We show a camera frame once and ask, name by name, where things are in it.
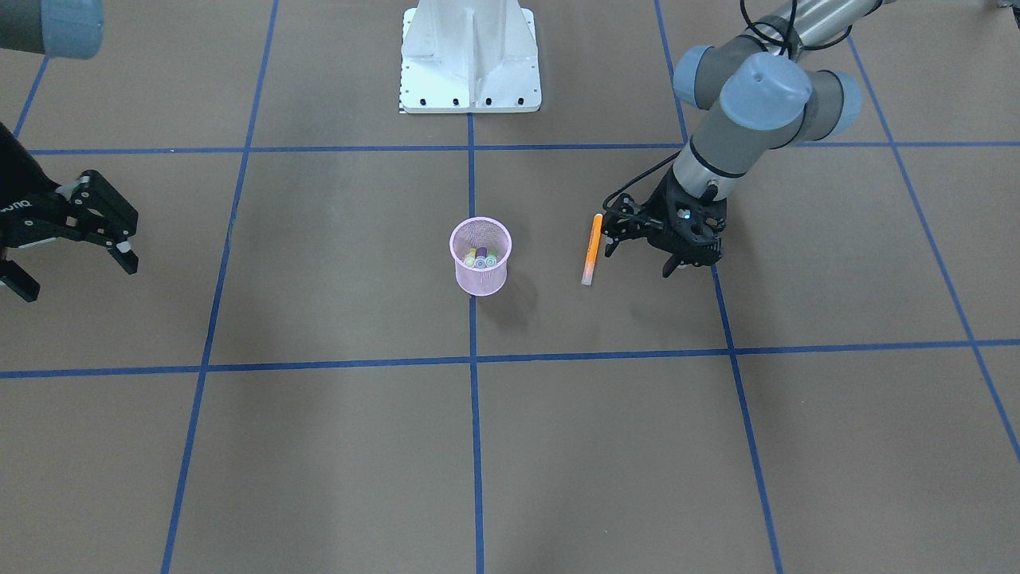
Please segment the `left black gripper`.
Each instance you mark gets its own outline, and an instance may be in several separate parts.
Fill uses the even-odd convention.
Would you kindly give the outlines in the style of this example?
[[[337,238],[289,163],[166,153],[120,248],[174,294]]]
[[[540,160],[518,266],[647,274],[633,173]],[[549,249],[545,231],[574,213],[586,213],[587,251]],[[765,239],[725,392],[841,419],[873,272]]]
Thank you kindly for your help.
[[[684,266],[715,265],[722,258],[726,206],[725,199],[696,199],[670,171],[641,206],[615,203],[605,208],[601,228],[607,238],[605,258],[611,258],[622,241],[647,237],[650,245],[670,256],[662,277],[670,277]]]

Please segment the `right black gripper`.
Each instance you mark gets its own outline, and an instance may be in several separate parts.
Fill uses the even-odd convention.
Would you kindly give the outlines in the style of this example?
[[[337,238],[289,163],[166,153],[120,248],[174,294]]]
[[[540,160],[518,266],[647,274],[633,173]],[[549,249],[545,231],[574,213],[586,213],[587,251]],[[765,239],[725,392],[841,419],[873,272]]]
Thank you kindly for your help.
[[[49,178],[7,126],[1,124],[2,247],[66,237],[107,250],[128,275],[139,257],[130,239],[137,233],[139,212],[98,171],[87,170],[76,181],[59,185]],[[40,284],[15,261],[1,254],[1,283],[26,302],[35,302]]]

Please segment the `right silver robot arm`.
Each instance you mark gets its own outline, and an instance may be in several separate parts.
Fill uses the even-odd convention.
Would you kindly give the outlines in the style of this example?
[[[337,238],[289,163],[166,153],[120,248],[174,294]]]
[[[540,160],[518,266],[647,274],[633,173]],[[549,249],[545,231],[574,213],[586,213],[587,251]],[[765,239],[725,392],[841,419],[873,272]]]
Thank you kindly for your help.
[[[3,49],[87,61],[104,37],[100,1],[4,1]],[[139,257],[131,247],[139,212],[95,170],[69,184],[49,178],[7,126],[1,127],[3,252],[66,239],[104,248],[128,275]]]

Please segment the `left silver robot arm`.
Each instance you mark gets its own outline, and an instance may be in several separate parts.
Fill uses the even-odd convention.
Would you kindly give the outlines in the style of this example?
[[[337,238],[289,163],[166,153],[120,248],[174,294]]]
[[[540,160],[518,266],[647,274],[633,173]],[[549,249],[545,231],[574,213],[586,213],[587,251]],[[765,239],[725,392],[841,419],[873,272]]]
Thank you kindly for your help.
[[[645,239],[667,252],[663,276],[710,266],[724,256],[728,199],[773,149],[837,135],[859,116],[857,81],[806,70],[808,53],[834,47],[879,1],[790,1],[721,46],[696,45],[674,66],[676,98],[706,112],[684,148],[660,162],[665,175],[645,201],[622,187],[602,204],[601,233],[611,257]]]

